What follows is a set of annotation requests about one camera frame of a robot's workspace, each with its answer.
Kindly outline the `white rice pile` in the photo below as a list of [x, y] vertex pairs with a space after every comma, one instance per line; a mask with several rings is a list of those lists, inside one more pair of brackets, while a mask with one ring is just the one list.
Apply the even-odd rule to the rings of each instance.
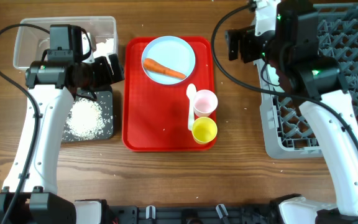
[[63, 142], [108, 139], [113, 134], [112, 114], [105, 102], [78, 98], [66, 119]]

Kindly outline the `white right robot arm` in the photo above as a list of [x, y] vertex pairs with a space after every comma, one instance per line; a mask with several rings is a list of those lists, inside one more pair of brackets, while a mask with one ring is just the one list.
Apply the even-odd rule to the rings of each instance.
[[249, 1], [250, 27], [228, 30], [229, 59], [262, 60], [309, 124], [328, 166], [336, 203], [299, 194], [274, 200], [273, 223], [358, 223], [358, 124], [338, 60], [322, 53], [318, 11], [309, 1]]

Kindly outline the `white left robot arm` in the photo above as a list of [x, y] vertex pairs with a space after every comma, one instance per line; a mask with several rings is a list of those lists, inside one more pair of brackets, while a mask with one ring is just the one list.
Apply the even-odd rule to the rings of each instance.
[[70, 88], [112, 84], [123, 71], [115, 54], [94, 63], [74, 57], [35, 61], [26, 71], [29, 109], [15, 163], [0, 192], [0, 223], [114, 223], [105, 200], [71, 203], [57, 195], [57, 161], [65, 120], [77, 96]]

